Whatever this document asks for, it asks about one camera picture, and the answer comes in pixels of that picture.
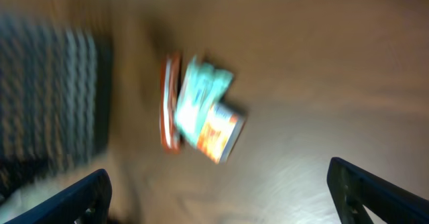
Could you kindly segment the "small orange tissue pack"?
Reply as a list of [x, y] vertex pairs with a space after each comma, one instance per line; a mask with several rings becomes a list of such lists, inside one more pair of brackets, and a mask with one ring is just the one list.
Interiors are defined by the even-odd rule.
[[224, 103], [208, 110], [197, 149], [216, 164], [226, 162], [246, 122], [246, 116]]

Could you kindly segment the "orange snack bar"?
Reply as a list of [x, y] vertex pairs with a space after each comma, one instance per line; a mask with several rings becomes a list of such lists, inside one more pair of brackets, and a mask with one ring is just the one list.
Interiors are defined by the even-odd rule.
[[160, 100], [160, 136], [161, 144], [167, 152], [177, 154], [180, 151], [180, 133], [174, 123], [180, 84], [181, 55], [169, 54], [162, 64], [161, 100]]

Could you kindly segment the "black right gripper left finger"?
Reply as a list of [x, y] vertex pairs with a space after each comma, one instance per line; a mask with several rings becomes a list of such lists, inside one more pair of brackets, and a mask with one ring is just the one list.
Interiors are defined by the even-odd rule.
[[108, 220], [111, 197], [109, 175], [98, 169], [7, 224], [67, 224], [78, 220], [103, 224]]

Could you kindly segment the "teal wet wipes pack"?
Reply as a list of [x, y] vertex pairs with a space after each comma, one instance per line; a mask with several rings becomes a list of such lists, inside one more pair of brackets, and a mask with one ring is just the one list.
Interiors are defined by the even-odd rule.
[[233, 73], [199, 62], [189, 62], [178, 96], [174, 123], [184, 139], [196, 147], [208, 110], [220, 101], [233, 81]]

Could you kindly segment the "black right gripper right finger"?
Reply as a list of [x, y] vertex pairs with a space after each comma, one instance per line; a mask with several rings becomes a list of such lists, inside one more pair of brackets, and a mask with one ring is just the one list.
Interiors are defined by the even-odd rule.
[[342, 223], [372, 223], [367, 209], [386, 223], [428, 222], [428, 200], [342, 158], [330, 160], [326, 181]]

